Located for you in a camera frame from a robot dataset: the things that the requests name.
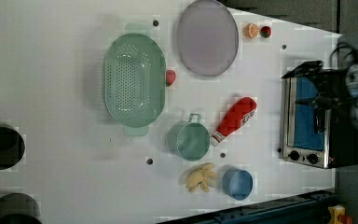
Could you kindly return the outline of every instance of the white table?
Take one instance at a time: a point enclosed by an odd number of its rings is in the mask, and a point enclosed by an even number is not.
[[[0,196],[33,196],[45,224],[153,223],[334,187],[334,170],[285,162],[276,150],[281,75],[302,60],[326,60],[339,35],[231,10],[240,31],[251,21],[270,25],[273,36],[250,41],[240,33],[234,64],[205,79],[182,65],[175,48],[176,22],[190,2],[0,1],[0,124],[26,138],[20,164],[0,172]],[[102,59],[127,22],[153,19],[160,26],[152,37],[177,80],[149,134],[128,138],[103,105]],[[227,141],[196,162],[169,153],[165,135],[176,121],[201,113],[212,132],[243,96],[256,99],[257,111]],[[188,193],[186,171],[204,162],[221,175],[228,165],[249,171],[250,197],[236,202],[220,188]]]

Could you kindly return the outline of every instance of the red strawberry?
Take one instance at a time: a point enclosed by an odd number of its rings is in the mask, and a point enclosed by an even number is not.
[[[269,26],[263,26],[260,30],[260,35],[264,38],[269,38],[271,36],[271,28]]]
[[[167,86],[171,86],[173,84],[173,82],[176,80],[176,74],[173,70],[167,70],[167,72],[165,73],[166,75],[166,85]]]

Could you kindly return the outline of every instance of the toy food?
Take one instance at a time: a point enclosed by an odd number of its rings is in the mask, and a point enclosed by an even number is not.
[[[171,86],[173,82],[176,80],[176,74],[173,70],[168,70],[165,73],[166,76],[166,86]]]
[[[249,23],[243,28],[243,35],[248,38],[255,38],[258,35],[258,26],[254,23]]]
[[[260,30],[260,35],[263,36],[264,38],[269,38],[271,34],[272,34],[271,27],[269,26],[263,26],[263,28],[261,28]]]
[[[199,169],[191,172],[186,179],[186,188],[188,191],[194,192],[196,188],[201,185],[205,192],[209,192],[208,183],[210,178],[216,179],[217,174],[212,171],[214,165],[212,163],[205,163]]]

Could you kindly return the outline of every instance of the toaster oven knob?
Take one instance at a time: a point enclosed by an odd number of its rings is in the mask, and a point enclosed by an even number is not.
[[[290,159],[292,159],[293,161],[297,161],[298,158],[300,158],[300,154],[298,154],[297,151],[292,151],[289,153],[289,157]]]
[[[314,165],[314,164],[318,163],[318,156],[315,154],[310,154],[307,157],[307,160],[310,162],[310,164]]]

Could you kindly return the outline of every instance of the teal mug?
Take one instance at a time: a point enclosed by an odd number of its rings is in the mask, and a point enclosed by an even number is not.
[[[188,121],[176,123],[168,132],[170,150],[187,161],[200,160],[209,149],[210,135],[200,120],[200,114],[190,114]]]

